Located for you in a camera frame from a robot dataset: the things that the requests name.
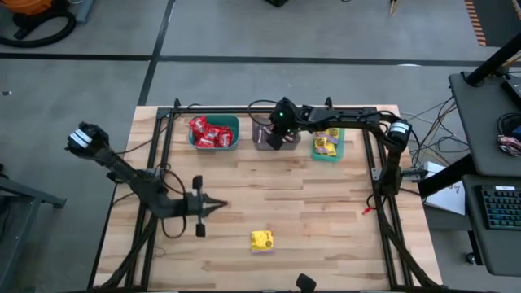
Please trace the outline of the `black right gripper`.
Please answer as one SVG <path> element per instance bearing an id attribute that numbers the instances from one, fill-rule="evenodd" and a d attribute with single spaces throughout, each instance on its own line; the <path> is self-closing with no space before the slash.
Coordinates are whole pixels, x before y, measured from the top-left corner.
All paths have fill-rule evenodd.
<path id="1" fill-rule="evenodd" d="M 282 140 L 289 133 L 300 133 L 301 108 L 290 99 L 284 97 L 276 102 L 275 108 L 269 115 L 272 133 L 267 142 L 276 151 L 280 150 Z"/>

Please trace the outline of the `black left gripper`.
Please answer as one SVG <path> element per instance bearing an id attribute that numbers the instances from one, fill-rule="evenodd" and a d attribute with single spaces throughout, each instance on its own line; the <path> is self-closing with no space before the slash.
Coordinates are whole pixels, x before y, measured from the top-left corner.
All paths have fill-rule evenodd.
<path id="1" fill-rule="evenodd" d="M 220 208 L 224 208 L 228 206 L 228 203 L 225 200 L 214 199 L 208 195 L 203 196 L 202 192 L 203 186 L 203 177 L 201 175 L 197 175 L 192 180 L 192 188 L 193 192 L 188 192 L 186 189 L 183 190 L 183 199 L 186 202 L 186 209 L 184 214 L 182 215 L 183 228 L 182 234 L 186 231 L 187 227 L 187 217 L 196 215 L 198 218 L 198 222 L 195 226 L 195 236 L 198 238 L 206 237 L 206 226 L 203 223 L 203 214 L 204 214 L 204 202 L 205 203 L 219 203 L 213 205 L 207 205 L 205 208 L 206 212 L 215 212 Z"/>

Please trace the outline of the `pile of candy wrappers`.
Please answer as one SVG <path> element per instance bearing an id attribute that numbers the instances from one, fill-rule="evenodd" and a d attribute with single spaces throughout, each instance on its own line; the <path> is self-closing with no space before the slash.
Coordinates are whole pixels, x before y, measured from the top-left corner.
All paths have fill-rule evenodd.
<path id="1" fill-rule="evenodd" d="M 521 156 L 521 142 L 514 137 L 499 135 L 497 137 L 497 145 L 508 155 L 514 157 Z"/>

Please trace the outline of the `grey translucent plastic bin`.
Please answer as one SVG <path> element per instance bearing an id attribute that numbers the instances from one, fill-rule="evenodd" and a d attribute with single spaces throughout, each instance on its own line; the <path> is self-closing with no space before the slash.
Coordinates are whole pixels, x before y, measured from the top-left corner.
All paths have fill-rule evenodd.
<path id="1" fill-rule="evenodd" d="M 269 126 L 269 118 L 267 116 L 259 116 L 254 115 L 253 118 L 255 121 L 252 122 L 252 141 L 254 143 L 254 147 L 258 151 L 273 151 L 274 149 L 268 144 L 267 139 L 269 137 L 268 134 L 264 133 L 261 130 L 262 126 L 266 126 L 271 128 L 272 126 Z M 300 142 L 300 133 L 289 133 L 290 135 L 294 136 L 293 142 L 288 142 L 285 138 L 282 140 L 282 145 L 280 147 L 280 151 L 292 151 L 295 150 Z"/>

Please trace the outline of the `dark teal plastic bin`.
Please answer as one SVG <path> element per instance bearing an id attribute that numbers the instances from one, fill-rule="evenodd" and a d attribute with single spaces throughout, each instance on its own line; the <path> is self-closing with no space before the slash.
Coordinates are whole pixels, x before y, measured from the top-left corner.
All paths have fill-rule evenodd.
<path id="1" fill-rule="evenodd" d="M 239 120 L 236 116 L 233 115 L 209 115 L 205 116 L 207 118 L 208 125 L 215 125 L 215 126 L 221 126 L 230 128 L 234 133 L 234 139 L 230 147 L 227 148 L 221 148 L 217 145 L 217 140 L 215 141 L 216 146 L 214 148 L 205 149 L 205 148 L 197 148 L 195 146 L 196 142 L 199 138 L 203 137 L 196 137 L 193 135 L 190 126 L 190 132 L 188 134 L 188 141 L 189 143 L 197 150 L 200 151 L 234 151 L 237 148 L 237 145 L 239 143 Z"/>

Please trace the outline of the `light turquoise plastic bin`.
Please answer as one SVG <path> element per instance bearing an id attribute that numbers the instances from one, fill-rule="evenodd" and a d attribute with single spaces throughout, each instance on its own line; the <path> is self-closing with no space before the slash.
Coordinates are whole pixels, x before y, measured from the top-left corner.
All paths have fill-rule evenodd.
<path id="1" fill-rule="evenodd" d="M 334 162 L 338 162 L 341 159 L 343 159 L 343 157 L 344 157 L 344 130 L 341 128 L 337 128 L 337 129 L 339 129 L 339 141 L 337 143 L 335 143 L 335 145 L 337 146 L 337 156 L 330 157 L 325 154 L 318 154 L 314 151 L 314 145 L 312 144 L 311 157 L 314 160 L 321 160 L 321 161 L 327 161 L 327 162 L 334 163 Z M 316 137 L 326 137 L 327 138 L 326 130 L 315 132 L 313 134 L 313 139 L 315 139 Z"/>

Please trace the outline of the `black rounded object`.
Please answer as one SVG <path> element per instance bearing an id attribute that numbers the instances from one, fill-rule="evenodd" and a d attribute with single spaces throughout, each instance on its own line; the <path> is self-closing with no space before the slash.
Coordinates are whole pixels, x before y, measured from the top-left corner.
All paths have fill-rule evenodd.
<path id="1" fill-rule="evenodd" d="M 301 293 L 314 293 L 317 283 L 308 275 L 301 273 L 296 279 L 296 286 Z"/>

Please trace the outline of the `grey metal table leg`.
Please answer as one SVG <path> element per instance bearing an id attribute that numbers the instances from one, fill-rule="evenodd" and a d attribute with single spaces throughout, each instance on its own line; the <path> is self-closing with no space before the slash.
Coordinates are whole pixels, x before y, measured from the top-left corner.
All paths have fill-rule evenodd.
<path id="1" fill-rule="evenodd" d="M 43 203 L 64 208 L 66 199 L 20 184 L 0 164 L 0 293 L 11 285 L 25 242 Z"/>

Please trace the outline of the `white paper sheet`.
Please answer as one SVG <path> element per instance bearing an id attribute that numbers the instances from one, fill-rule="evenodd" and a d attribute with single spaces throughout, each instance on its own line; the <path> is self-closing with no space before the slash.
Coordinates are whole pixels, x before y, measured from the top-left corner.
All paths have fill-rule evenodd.
<path id="1" fill-rule="evenodd" d="M 436 175 L 438 172 L 443 171 L 446 167 L 441 164 L 427 161 L 426 163 L 423 163 L 423 168 L 427 171 L 426 179 L 428 179 L 429 177 Z M 424 203 L 433 208 L 465 216 L 466 192 L 462 181 L 453 183 L 436 193 L 428 195 L 424 199 Z"/>

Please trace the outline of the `black pole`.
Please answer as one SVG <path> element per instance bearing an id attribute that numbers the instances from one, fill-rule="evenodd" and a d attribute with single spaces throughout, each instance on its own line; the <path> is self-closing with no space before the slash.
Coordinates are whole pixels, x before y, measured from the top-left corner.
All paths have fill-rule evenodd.
<path id="1" fill-rule="evenodd" d="M 518 51 L 521 50 L 521 33 L 515 35 L 494 55 L 484 61 L 473 72 L 463 75 L 465 82 L 471 86 L 477 86 L 485 77 L 494 73 L 502 64 L 511 59 Z"/>

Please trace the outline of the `backlit black keyboard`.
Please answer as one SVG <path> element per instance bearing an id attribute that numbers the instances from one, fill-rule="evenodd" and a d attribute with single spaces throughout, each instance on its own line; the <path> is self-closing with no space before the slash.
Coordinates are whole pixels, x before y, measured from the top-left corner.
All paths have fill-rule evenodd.
<path id="1" fill-rule="evenodd" d="M 477 187 L 484 224 L 489 230 L 521 231 L 521 187 Z"/>

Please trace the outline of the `black floor mat striped edge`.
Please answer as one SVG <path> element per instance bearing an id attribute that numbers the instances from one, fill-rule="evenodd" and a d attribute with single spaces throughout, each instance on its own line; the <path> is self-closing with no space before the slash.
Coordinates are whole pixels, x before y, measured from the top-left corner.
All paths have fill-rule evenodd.
<path id="1" fill-rule="evenodd" d="M 521 33 L 521 0 L 464 0 L 477 42 L 501 47 Z"/>

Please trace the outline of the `orange shop vacuum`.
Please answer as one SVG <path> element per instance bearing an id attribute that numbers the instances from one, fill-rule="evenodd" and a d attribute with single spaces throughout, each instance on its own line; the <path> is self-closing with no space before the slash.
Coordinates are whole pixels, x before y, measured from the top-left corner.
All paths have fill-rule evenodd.
<path id="1" fill-rule="evenodd" d="M 52 7 L 53 0 L 0 0 L 11 12 L 36 15 Z"/>

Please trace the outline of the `black aluminium rig frame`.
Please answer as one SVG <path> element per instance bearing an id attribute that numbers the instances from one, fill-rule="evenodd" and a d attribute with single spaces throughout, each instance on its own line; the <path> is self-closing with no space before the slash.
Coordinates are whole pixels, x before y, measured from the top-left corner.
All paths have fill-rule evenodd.
<path id="1" fill-rule="evenodd" d="M 254 115 L 276 106 L 138 107 L 122 157 L 136 169 L 157 169 L 168 197 L 203 191 L 227 207 L 203 219 L 158 219 L 122 182 L 109 208 L 88 291 L 93 293 L 236 293 L 300 291 L 301 273 L 315 291 L 435 292 L 442 287 L 417 189 L 403 178 L 397 195 L 379 193 L 387 148 L 363 129 L 344 130 L 338 162 L 311 157 L 313 134 L 301 130 L 292 151 L 258 151 Z M 196 116 L 239 120 L 234 151 L 200 151 L 188 141 Z M 366 215 L 362 212 L 372 207 Z M 274 249 L 252 253 L 250 234 L 271 230 Z"/>

